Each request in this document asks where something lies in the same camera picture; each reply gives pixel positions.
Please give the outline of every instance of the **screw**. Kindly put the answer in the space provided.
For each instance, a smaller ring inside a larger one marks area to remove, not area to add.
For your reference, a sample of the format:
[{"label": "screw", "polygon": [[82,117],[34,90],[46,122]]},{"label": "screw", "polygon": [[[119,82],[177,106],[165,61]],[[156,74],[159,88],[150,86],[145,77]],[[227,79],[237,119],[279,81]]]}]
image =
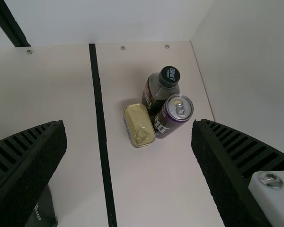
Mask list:
[{"label": "screw", "polygon": [[266,176],[269,178],[269,179],[274,179],[274,180],[276,180],[277,179],[277,177],[276,177],[276,175],[274,175],[274,174],[266,174]]},{"label": "screw", "polygon": [[259,173],[258,179],[266,186],[275,189],[282,188],[284,184],[282,179],[277,174],[267,171]]}]

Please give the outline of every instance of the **aluminum can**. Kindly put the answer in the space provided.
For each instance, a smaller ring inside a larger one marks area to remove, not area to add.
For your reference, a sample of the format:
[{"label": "aluminum can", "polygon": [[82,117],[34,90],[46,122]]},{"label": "aluminum can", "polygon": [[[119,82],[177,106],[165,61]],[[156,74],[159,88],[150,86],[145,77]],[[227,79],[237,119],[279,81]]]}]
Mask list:
[{"label": "aluminum can", "polygon": [[187,122],[194,112],[193,103],[184,95],[175,94],[169,97],[160,112],[156,115],[153,127],[156,138],[164,138]]}]

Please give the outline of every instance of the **bottle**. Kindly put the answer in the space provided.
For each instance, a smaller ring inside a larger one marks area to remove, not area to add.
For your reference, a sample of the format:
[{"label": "bottle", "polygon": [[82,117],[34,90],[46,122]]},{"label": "bottle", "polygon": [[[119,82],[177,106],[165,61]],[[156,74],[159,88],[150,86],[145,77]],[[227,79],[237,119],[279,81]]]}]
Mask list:
[{"label": "bottle", "polygon": [[173,94],[180,93],[179,80],[180,73],[172,66],[166,66],[160,73],[153,73],[148,77],[142,104],[146,106],[152,122],[165,101]]}]

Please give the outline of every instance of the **tin lid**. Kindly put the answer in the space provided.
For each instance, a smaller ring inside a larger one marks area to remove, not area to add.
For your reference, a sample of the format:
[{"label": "tin lid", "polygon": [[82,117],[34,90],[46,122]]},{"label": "tin lid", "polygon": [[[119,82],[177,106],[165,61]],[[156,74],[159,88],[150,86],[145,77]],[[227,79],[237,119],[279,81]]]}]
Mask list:
[{"label": "tin lid", "polygon": [[173,66],[164,67],[159,74],[159,82],[162,86],[175,87],[180,80],[180,72]]},{"label": "tin lid", "polygon": [[133,104],[126,107],[124,117],[134,145],[143,147],[154,142],[155,131],[143,104]]},{"label": "tin lid", "polygon": [[193,103],[184,95],[175,94],[167,100],[169,114],[179,121],[187,121],[193,115]]}]

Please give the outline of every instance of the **black bottle cap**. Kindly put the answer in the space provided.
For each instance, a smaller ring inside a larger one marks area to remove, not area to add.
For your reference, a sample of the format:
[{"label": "black bottle cap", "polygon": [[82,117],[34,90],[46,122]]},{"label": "black bottle cap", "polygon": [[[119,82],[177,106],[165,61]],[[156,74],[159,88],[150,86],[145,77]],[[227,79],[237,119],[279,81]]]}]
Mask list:
[{"label": "black bottle cap", "polygon": [[159,74],[159,82],[164,87],[174,87],[180,80],[179,71],[172,66],[164,67]]}]

